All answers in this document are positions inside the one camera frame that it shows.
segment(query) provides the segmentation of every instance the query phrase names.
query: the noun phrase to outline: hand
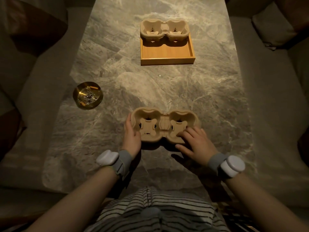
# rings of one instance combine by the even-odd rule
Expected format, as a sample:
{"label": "hand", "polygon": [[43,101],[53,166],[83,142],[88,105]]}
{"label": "hand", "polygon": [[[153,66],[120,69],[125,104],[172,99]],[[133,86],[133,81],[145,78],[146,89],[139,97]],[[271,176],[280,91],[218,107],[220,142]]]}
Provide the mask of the hand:
{"label": "hand", "polygon": [[122,142],[122,150],[126,150],[134,159],[141,150],[141,133],[134,132],[131,125],[131,113],[129,113],[125,123],[125,135]]}
{"label": "hand", "polygon": [[186,128],[184,131],[179,132],[177,136],[186,140],[193,151],[180,144],[176,144],[175,147],[203,166],[207,166],[210,158],[218,153],[214,144],[207,138],[205,131],[196,126]]}

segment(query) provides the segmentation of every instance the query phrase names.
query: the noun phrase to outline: table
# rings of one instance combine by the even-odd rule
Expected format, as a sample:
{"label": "table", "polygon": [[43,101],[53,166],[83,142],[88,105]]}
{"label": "table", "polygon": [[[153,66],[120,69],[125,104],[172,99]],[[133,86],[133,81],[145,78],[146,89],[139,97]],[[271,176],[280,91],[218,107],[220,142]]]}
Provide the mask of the table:
{"label": "table", "polygon": [[[141,66],[139,31],[146,18],[187,20],[194,65]],[[84,81],[96,82],[104,94],[89,111],[72,98]],[[224,0],[96,0],[54,125],[44,185],[70,192],[93,175],[96,157],[119,150],[125,118],[141,106],[192,110],[218,150],[241,156],[254,174],[246,96]],[[155,186],[205,197],[199,178],[172,153],[142,150],[126,193]]]}

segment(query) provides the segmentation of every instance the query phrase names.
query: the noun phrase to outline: cardboard cup holder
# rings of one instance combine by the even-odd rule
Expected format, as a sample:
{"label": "cardboard cup holder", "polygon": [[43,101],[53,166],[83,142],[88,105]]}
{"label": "cardboard cup holder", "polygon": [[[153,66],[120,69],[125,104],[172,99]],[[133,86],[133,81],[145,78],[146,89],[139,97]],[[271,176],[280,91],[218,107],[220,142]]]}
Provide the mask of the cardboard cup holder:
{"label": "cardboard cup holder", "polygon": [[155,143],[165,137],[172,144],[184,144],[177,133],[187,127],[201,126],[195,113],[189,110],[172,110],[169,113],[150,108],[140,107],[131,114],[131,125],[141,133],[143,142]]}
{"label": "cardboard cup holder", "polygon": [[184,20],[145,19],[141,22],[141,36],[147,41],[159,41],[165,35],[170,41],[182,41],[189,36],[189,25]]}

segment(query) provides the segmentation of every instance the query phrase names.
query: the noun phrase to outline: wooden box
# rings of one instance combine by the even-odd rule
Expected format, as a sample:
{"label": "wooden box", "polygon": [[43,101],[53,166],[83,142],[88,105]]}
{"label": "wooden box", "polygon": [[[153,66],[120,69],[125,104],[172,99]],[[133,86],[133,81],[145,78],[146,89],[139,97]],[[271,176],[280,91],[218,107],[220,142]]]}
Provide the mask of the wooden box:
{"label": "wooden box", "polygon": [[191,35],[179,42],[170,42],[167,37],[149,42],[141,37],[141,66],[193,64],[195,54]]}

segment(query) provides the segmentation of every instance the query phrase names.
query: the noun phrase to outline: person's left hand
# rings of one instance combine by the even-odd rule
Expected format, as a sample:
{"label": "person's left hand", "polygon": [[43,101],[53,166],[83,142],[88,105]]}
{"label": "person's left hand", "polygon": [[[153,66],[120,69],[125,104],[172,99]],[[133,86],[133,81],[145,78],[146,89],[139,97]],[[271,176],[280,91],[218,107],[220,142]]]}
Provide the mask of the person's left hand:
{"label": "person's left hand", "polygon": [[141,133],[134,132],[131,125],[131,113],[129,113],[125,123],[125,135],[122,142],[122,150],[126,150],[134,159],[141,150]]}

